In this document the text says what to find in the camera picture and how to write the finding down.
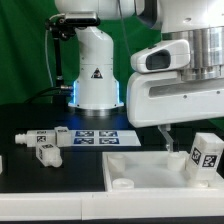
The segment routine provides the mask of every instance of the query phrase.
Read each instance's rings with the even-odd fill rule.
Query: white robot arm
[[[100,19],[119,19],[117,0],[55,0],[61,13],[75,19],[94,12]],[[134,0],[120,0],[123,17],[134,13]],[[80,74],[74,82],[74,98],[69,106],[86,114],[104,115],[124,104],[119,99],[119,83],[113,75],[113,40],[96,27],[76,29],[80,48]]]
[[[147,13],[149,2],[157,15]],[[132,56],[129,121],[145,127],[224,116],[224,1],[136,4],[144,22],[161,27],[162,41]]]

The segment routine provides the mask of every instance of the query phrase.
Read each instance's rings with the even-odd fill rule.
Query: small white box
[[[51,143],[37,144],[36,157],[44,166],[60,167],[62,164],[60,149]]]
[[[58,147],[69,147],[72,145],[72,133],[67,127],[56,127],[55,132]]]
[[[187,163],[193,180],[213,180],[223,152],[224,142],[213,133],[197,133]]]

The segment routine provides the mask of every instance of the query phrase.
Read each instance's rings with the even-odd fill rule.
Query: black table
[[[8,104],[0,106],[0,154],[3,173],[0,193],[52,193],[105,191],[102,151],[166,150],[165,139],[157,127],[135,129],[125,112],[107,117],[85,117],[52,104]],[[49,130],[67,126],[70,130],[135,130],[141,147],[66,147],[62,150],[63,165],[58,169],[44,167],[34,148],[16,145],[14,137],[28,130]],[[190,151],[196,132],[212,132],[220,138],[224,133],[209,121],[172,125],[171,135],[178,139],[180,150]],[[224,157],[219,173],[224,176]],[[86,221],[86,223],[221,223],[224,217],[168,218],[138,220]]]

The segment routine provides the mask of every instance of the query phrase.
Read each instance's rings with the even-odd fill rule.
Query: white cube
[[[224,148],[224,142],[213,133],[197,133],[187,163],[193,180],[213,180]]]
[[[72,145],[72,133],[67,127],[56,127],[55,132],[58,147],[68,147]]]
[[[60,167],[62,158],[60,149],[51,143],[39,143],[36,146],[36,157],[46,166]]]

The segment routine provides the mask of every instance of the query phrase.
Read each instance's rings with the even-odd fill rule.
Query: warning triangle label
[[[102,79],[103,76],[101,75],[101,72],[100,70],[97,68],[96,71],[93,73],[92,79]]]

